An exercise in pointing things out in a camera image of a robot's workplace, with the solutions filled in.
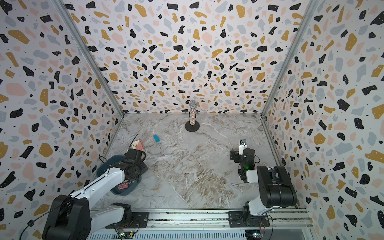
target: terrazzo wallpaper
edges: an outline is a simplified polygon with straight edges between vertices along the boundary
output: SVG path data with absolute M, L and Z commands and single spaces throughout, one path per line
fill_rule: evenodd
M 124 112 L 261 111 L 309 0 L 64 0 Z
M 0 6 L 0 239 L 19 239 L 93 180 L 120 117 L 50 1 Z
M 383 3 L 319 1 L 266 115 L 319 239 L 384 239 Z

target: marble floor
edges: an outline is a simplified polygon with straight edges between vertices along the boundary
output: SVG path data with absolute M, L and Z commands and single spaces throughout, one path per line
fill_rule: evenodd
M 127 196 L 108 192 L 95 208 L 114 202 L 143 208 L 242 208 L 259 195 L 257 184 L 244 183 L 237 174 L 238 163 L 230 150 L 246 139 L 261 162 L 275 166 L 259 115 L 201 114 L 200 129 L 188 132 L 188 114 L 126 114 L 107 158 L 122 154 L 139 134 L 147 157 L 148 171 Z

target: black cable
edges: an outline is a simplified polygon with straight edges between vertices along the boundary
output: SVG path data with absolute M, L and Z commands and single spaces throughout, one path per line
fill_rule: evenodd
M 273 233 L 273 218 L 272 218 L 272 216 L 269 215 L 269 214 L 268 214 L 267 216 L 271 217 L 271 220 L 272 220 L 272 232 L 271 232 L 271 236 L 268 238 L 268 240 L 271 240 L 272 233 Z

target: black spot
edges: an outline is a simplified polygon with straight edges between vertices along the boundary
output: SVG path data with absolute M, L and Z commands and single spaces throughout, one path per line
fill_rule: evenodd
M 341 98 L 337 101 L 337 104 L 339 105 L 339 109 L 341 110 L 347 111 L 347 109 L 349 108 L 349 104 Z
M 321 19 L 323 18 L 323 15 L 320 15 L 320 16 L 316 16 L 316 17 L 314 17 L 313 19 L 315 20 L 315 21 L 320 21 Z
M 15 172 L 14 171 L 10 172 L 8 174 L 8 177 L 0 184 L 0 188 L 4 188 L 4 187 L 8 186 L 15 179 L 16 179 Z
M 226 36 L 226 34 L 225 34 L 225 29 L 223 29 L 223 30 L 221 31 L 220 36 L 221 36 L 222 38 L 225 38 L 225 36 Z
M 130 33 L 130 36 L 131 36 L 131 37 L 133 37 L 133 38 L 135 38 L 135 37 L 136 37 L 136 33 L 135 33 L 135 31 L 133 31 L 133 29 L 131 29 L 131 33 Z
M 23 66 L 23 70 L 25 72 L 25 75 L 27 75 L 27 76 L 33 77 L 35 75 L 35 73 L 31 69 L 27 68 L 26 66 Z
M 199 2 L 192 3 L 189 8 L 199 8 Z
M 41 168 L 47 168 L 45 162 L 37 162 L 36 166 L 41 167 Z
M 370 25 L 372 24 L 377 24 L 377 25 L 380 25 L 380 24 L 383 24 L 384 23 L 384 11 L 382 11 L 371 23 Z
M 347 194 L 351 195 L 352 197 L 356 198 L 356 196 L 358 195 L 358 192 L 346 187 L 345 190 L 344 190 Z
M 91 1 L 90 3 L 87 3 L 87 4 L 85 5 L 85 7 L 86 7 L 86 8 L 96 8 L 96 6 L 95 6 L 95 2 L 94 2 L 94 1 Z
M 351 224 L 356 227 L 356 223 L 358 221 L 357 217 L 355 215 L 349 215 L 349 214 L 346 214 L 345 216 L 349 219 Z
M 53 22 L 53 20 L 52 20 L 50 15 L 42 16 L 42 17 L 40 17 L 40 19 L 43 21 L 43 23 Z
M 21 115 L 23 115 L 23 109 L 19 108 L 19 109 L 15 110 L 15 111 L 12 111 L 9 114 L 9 117 L 10 118 L 17 118 L 17 117 L 20 117 Z
M 372 90 L 377 90 L 376 85 L 372 85 L 372 86 L 363 88 L 362 92 L 364 93 L 364 95 L 368 95 Z
M 168 9 L 173 9 L 173 10 L 177 10 L 178 11 L 177 4 L 167 3 L 167 7 L 168 7 Z
M 345 168 L 344 162 L 338 162 L 338 163 L 336 163 L 336 166 L 334 168 L 332 168 L 332 169 L 334 171 L 337 171 L 337 170 L 344 169 L 344 168 Z
M 264 51 L 266 51 L 266 49 L 267 49 L 267 46 L 260 46 L 257 48 L 257 50 L 260 52 L 264 52 Z
M 360 118 L 355 118 L 355 127 L 358 129 L 364 129 L 364 126 L 362 125 L 362 120 Z
M 36 193 L 36 190 L 33 189 L 33 190 L 29 191 L 29 192 L 26 192 L 26 193 L 24 194 L 24 197 L 25 197 L 26 199 L 28 199 L 29 201 L 33 201 L 33 196 L 34 196 L 35 193 Z
M 271 11 L 275 11 L 277 12 L 277 9 L 279 8 L 279 6 L 277 5 L 268 5 L 268 10 L 271 10 Z
M 173 50 L 176 50 L 176 51 L 180 52 L 180 51 L 184 50 L 184 49 L 183 49 L 183 45 L 176 45 L 176 46 L 173 46 Z
M 289 10 L 298 10 L 299 7 L 300 7 L 300 5 L 301 5 L 301 3 L 298 3 L 298 4 L 296 4 L 296 5 L 293 5 L 293 6 L 291 6 L 291 7 L 289 8 Z

